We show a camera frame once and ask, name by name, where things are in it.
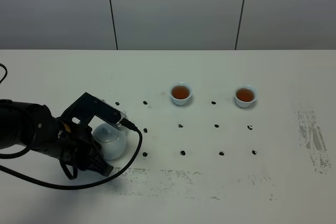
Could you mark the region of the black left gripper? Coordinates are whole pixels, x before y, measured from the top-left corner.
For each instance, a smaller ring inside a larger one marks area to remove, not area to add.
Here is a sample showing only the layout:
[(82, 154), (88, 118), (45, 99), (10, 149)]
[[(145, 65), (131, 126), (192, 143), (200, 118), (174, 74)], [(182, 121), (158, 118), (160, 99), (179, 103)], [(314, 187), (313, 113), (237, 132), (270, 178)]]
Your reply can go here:
[(101, 153), (101, 146), (91, 134), (92, 128), (81, 129), (78, 124), (58, 119), (61, 135), (58, 144), (61, 146), (60, 159), (67, 165), (75, 165), (79, 170), (90, 170), (108, 177), (114, 167), (106, 162)]

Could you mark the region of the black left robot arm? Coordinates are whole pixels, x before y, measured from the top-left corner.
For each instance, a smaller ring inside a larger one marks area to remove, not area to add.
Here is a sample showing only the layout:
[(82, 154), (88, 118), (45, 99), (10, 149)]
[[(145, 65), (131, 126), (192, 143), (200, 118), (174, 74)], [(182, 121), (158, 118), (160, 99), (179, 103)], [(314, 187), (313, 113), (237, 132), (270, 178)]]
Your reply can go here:
[(72, 104), (60, 117), (52, 116), (46, 105), (1, 100), (1, 148), (21, 145), (59, 160), (66, 176), (90, 170), (104, 177), (113, 166), (101, 154), (88, 125), (95, 114)]

